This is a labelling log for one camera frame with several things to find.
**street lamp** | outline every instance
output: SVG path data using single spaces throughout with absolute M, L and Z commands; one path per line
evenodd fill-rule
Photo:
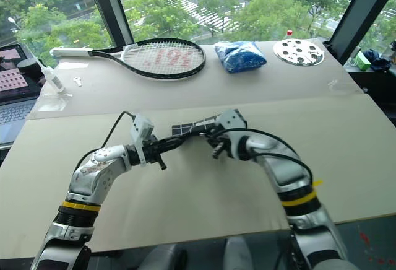
M 11 22 L 12 24 L 15 24 L 15 26 L 20 30 L 20 27 L 15 22 L 15 19 L 13 19 L 12 17 L 8 17 L 8 21 Z

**round metal plate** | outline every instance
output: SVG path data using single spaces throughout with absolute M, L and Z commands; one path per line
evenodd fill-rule
M 324 52 L 307 40 L 286 39 L 273 46 L 273 52 L 282 60 L 297 66 L 315 66 L 323 62 Z

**laptop screen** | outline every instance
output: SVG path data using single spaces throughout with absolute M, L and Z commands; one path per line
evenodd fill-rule
M 26 59 L 20 45 L 0 47 L 0 102 L 36 97 L 41 87 L 26 75 L 19 74 L 17 64 Z

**laptop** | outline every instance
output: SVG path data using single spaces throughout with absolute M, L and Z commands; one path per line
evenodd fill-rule
M 0 47 L 0 146 L 15 141 L 34 106 L 41 87 L 17 64 L 26 59 L 19 44 Z

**racket strings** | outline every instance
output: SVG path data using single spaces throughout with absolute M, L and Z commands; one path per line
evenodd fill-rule
M 124 62 L 152 74 L 179 74 L 195 69 L 204 60 L 201 50 L 180 42 L 140 45 L 124 53 Z

